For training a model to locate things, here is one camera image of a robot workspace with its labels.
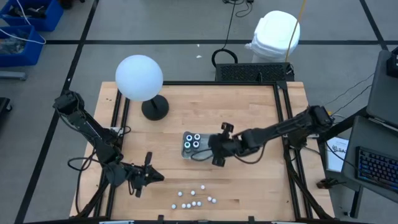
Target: gray floor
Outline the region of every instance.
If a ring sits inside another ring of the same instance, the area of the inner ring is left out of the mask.
[[[0,0],[0,6],[6,0]],[[42,35],[48,40],[79,40],[93,0],[75,1],[65,11],[57,29]],[[398,40],[396,0],[366,0],[385,40]],[[257,0],[250,15],[234,18],[230,39],[251,39],[261,16],[273,10],[297,15],[300,1]],[[237,10],[245,6],[236,6]],[[232,5],[221,0],[100,0],[88,40],[222,40],[228,29]],[[357,0],[308,0],[301,25],[301,40],[377,40]],[[81,93],[86,109],[94,112],[101,82],[113,81],[118,63],[128,55],[144,54],[156,60],[165,80],[214,80],[210,58],[222,45],[85,45],[70,89]],[[13,101],[14,110],[0,129],[0,219],[13,223],[52,119],[53,99],[62,89],[77,45],[46,45],[33,67],[2,68],[24,71],[25,82],[0,80],[0,96]],[[244,45],[228,45],[239,62],[250,62],[252,53]],[[312,105],[322,105],[374,72],[379,45],[299,45],[290,57],[296,80],[303,81]],[[232,63],[220,54],[219,63]],[[337,110],[371,83],[368,80],[338,101]],[[366,105],[369,91],[339,112],[349,116]],[[45,161],[26,222],[67,218],[75,191],[77,173],[67,167],[68,158],[82,156],[85,141],[58,124]],[[345,187],[331,190],[336,216],[348,211],[353,192]],[[398,205],[365,191],[357,221],[392,223]]]

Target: white spherical lamp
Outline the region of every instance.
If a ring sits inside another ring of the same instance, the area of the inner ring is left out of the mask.
[[[150,57],[125,58],[116,69],[116,84],[126,98],[143,101],[141,109],[149,120],[160,120],[169,112],[166,98],[158,95],[163,85],[162,70]]]

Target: white paper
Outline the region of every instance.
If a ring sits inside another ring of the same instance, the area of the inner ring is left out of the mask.
[[[328,145],[331,147],[333,152],[335,152],[342,159],[345,159],[348,148],[348,140],[341,138],[332,138],[328,141]],[[344,162],[340,158],[335,156],[330,151],[329,147],[326,147],[326,151],[327,151],[326,169],[330,171],[341,172]]]

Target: yellow cable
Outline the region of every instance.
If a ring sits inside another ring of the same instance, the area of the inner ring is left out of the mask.
[[[289,57],[290,45],[292,44],[292,40],[293,40],[294,33],[296,32],[297,24],[299,24],[299,22],[301,20],[301,15],[303,14],[306,2],[307,2],[307,0],[303,0],[303,4],[301,5],[301,10],[300,10],[300,13],[298,14],[297,22],[296,22],[296,25],[294,26],[292,37],[290,38],[289,47],[287,48],[287,51],[286,51],[285,62],[287,62],[287,58]]]

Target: white trash can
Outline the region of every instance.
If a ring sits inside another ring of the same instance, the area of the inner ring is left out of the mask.
[[[292,38],[296,18],[289,13],[272,11],[260,19],[254,37],[247,49],[254,52],[252,63],[285,62],[286,51]],[[290,45],[289,55],[294,51],[300,39],[300,24]]]

